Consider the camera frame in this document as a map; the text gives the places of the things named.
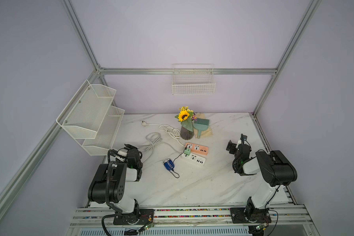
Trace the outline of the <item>blue electric shaver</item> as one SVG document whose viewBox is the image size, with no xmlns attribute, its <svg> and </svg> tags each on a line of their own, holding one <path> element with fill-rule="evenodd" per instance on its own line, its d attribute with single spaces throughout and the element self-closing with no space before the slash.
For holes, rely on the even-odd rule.
<svg viewBox="0 0 354 236">
<path fill-rule="evenodd" d="M 172 172 L 175 168 L 174 162 L 171 159 L 165 160 L 163 165 L 170 172 Z"/>
</svg>

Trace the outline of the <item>green usb charger adapter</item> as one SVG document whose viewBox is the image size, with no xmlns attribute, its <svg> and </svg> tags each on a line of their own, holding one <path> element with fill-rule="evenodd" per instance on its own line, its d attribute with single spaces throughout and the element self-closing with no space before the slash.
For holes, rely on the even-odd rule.
<svg viewBox="0 0 354 236">
<path fill-rule="evenodd" d="M 191 154 L 191 149 L 185 148 L 184 154 L 185 154 L 186 156 L 189 156 L 189 155 Z"/>
</svg>

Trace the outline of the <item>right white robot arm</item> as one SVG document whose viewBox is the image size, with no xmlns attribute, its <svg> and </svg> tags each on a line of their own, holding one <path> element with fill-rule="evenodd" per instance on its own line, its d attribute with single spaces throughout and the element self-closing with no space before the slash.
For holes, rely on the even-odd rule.
<svg viewBox="0 0 354 236">
<path fill-rule="evenodd" d="M 288 186 L 297 180 L 296 168 L 279 150 L 267 152 L 260 149 L 255 152 L 255 157 L 251 157 L 252 148 L 247 136 L 243 134 L 236 144 L 229 141 L 226 150 L 234 155 L 234 173 L 240 176 L 254 176 L 260 173 L 263 177 L 263 182 L 256 193 L 248 198 L 245 208 L 231 210 L 233 221 L 269 223 L 268 205 L 282 186 Z"/>
</svg>

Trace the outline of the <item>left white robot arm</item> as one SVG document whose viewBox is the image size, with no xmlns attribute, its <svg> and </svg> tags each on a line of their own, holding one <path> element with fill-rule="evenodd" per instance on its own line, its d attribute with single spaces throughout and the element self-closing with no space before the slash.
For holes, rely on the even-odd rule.
<svg viewBox="0 0 354 236">
<path fill-rule="evenodd" d="M 125 184 L 141 179 L 142 157 L 142 152 L 130 144 L 119 150 L 108 150 L 108 163 L 99 165 L 88 189 L 88 200 L 106 204 L 125 220 L 138 220 L 139 204 L 125 195 Z"/>
</svg>

